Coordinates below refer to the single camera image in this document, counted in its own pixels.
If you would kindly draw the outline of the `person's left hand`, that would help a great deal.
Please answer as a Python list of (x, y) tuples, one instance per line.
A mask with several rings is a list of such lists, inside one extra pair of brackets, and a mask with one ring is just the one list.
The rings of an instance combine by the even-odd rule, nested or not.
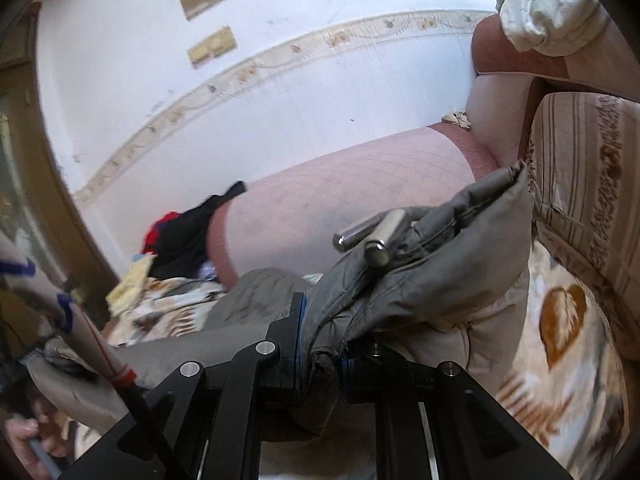
[(25, 468), (30, 478), (52, 480), (54, 474), (42, 458), (64, 458), (70, 452), (63, 439), (62, 430), (52, 416), (37, 415), (35, 418), (12, 416), (4, 423), (10, 447)]

